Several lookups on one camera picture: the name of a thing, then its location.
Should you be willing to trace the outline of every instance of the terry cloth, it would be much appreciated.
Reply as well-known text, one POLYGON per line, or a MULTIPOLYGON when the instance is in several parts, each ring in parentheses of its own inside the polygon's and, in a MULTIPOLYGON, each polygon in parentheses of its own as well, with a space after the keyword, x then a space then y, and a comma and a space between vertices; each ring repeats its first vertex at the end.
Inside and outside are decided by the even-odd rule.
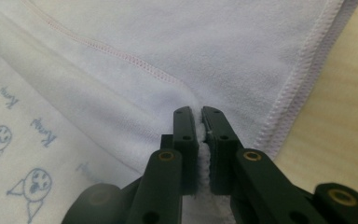
POLYGON ((233 223, 200 109, 273 158, 357 4, 0 0, 0 223, 61 223, 90 185, 128 185, 186 105, 200 190, 183 223, 233 223))

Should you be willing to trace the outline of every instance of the stitching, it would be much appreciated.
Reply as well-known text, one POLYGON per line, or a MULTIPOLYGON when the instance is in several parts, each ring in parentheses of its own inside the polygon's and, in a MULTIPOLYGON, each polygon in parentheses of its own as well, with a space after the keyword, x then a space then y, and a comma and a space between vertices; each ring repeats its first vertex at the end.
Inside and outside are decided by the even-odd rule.
POLYGON ((344 10, 342 13, 345 15, 341 16, 341 20, 338 20, 338 23, 333 24, 332 28, 328 31, 329 33, 324 38, 324 43, 327 43, 326 44, 327 46, 326 45, 319 46, 318 52, 316 52, 316 55, 314 57, 314 62, 312 63, 312 66, 310 68, 309 74, 311 75, 307 76, 307 79, 304 81, 304 84, 301 85, 301 89, 299 90, 298 94, 295 96, 293 102, 291 103, 287 114, 283 117, 280 124, 278 124, 277 127, 278 131, 275 134, 275 136, 273 136, 274 139, 271 139, 271 142, 272 141, 275 142, 274 143, 275 146, 272 146, 272 149, 274 149, 277 146, 280 146, 283 143, 286 135, 289 133, 290 128, 294 123, 294 118, 298 114, 301 106, 306 102, 307 97, 310 94, 314 83, 316 82, 318 76, 320 75, 327 54, 337 39, 338 32, 342 30, 342 28, 348 21, 350 15, 358 5, 358 0, 346 1, 344 4, 346 6, 342 6, 344 10))
POLYGON ((35 13, 36 15, 39 16, 39 18, 44 21, 48 26, 50 26, 52 29, 54 29, 55 31, 68 36, 70 39, 74 40, 75 42, 84 44, 86 46, 89 46, 93 49, 96 49, 100 52, 103 52, 105 54, 111 55, 111 56, 115 56, 118 57, 119 59, 126 61, 128 63, 131 63, 135 66, 138 66, 142 69, 144 69, 147 73, 151 74, 152 77, 159 79, 161 81, 164 82, 168 82, 168 83, 172 83, 172 84, 176 84, 179 85, 181 87, 185 87, 186 89, 188 89, 188 87, 186 86, 186 84, 177 79, 176 77, 172 77, 170 75, 168 75, 167 73, 161 71, 160 69, 152 66, 151 64, 143 61, 140 58, 137 58, 133 55, 130 55, 129 53, 125 53, 123 51, 117 50, 107 44, 104 44, 103 42, 85 37, 85 36, 81 36, 81 35, 77 35, 75 33, 73 33, 72 31, 70 31, 69 29, 67 29, 66 27, 64 27, 63 25, 61 25, 60 23, 58 23, 57 21, 55 21, 54 19, 52 19, 49 15, 45 14, 43 11, 41 11, 38 7, 36 7, 34 4, 32 4, 29 0, 21 0, 22 3, 28 7, 31 11, 33 11, 33 13, 35 13))
POLYGON ((299 59, 296 62, 295 68, 292 70, 288 83, 284 86, 277 101, 273 105, 266 119, 265 125, 262 127, 254 142, 254 148, 266 150, 272 157, 277 154, 276 151, 280 147, 280 142, 275 141, 275 135, 282 134, 277 129, 282 122, 283 115, 288 112, 288 110, 291 110, 290 104, 296 95, 298 95, 301 83, 303 83, 304 79, 307 78, 307 74, 310 71, 314 54, 319 46, 317 44, 321 43, 323 37, 329 30, 328 25, 334 20, 337 11, 342 6, 342 4, 337 4, 334 8, 332 8, 331 5, 333 5, 333 3, 331 1, 327 1, 323 12, 315 22, 310 34, 307 36, 304 46, 298 53, 299 59))

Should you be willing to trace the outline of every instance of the table surface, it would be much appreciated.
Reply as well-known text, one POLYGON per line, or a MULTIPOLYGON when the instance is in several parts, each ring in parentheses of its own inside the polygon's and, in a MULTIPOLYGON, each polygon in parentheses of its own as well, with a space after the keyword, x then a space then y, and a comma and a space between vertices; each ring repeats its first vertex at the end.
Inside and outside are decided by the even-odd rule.
POLYGON ((358 191, 358 8, 275 161, 310 192, 328 182, 358 191))

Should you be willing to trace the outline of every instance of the white towel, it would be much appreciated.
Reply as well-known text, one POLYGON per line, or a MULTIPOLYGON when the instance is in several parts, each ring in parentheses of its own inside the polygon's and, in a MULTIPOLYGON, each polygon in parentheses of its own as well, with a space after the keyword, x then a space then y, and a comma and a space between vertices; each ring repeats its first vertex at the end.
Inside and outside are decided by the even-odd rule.
POLYGON ((60 223, 140 176, 190 105, 200 191, 183 223, 232 223, 208 189, 200 109, 277 154, 358 0, 0 0, 0 223, 60 223))

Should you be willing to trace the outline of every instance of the bolt hole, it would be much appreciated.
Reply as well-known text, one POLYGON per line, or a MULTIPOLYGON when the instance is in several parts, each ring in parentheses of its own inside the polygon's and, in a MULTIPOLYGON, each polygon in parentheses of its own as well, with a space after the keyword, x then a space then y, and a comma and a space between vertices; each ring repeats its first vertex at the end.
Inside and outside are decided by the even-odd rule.
POLYGON ((159 221, 159 215, 155 212, 148 212, 142 218, 144 224, 156 224, 159 221))
POLYGON ((296 224, 309 224, 310 220, 302 213, 300 212, 291 212, 289 214, 292 221, 294 221, 296 224))
POLYGON ((342 200, 342 201, 348 202, 351 200, 351 197, 348 194, 336 193, 336 197, 337 197, 337 199, 342 200))

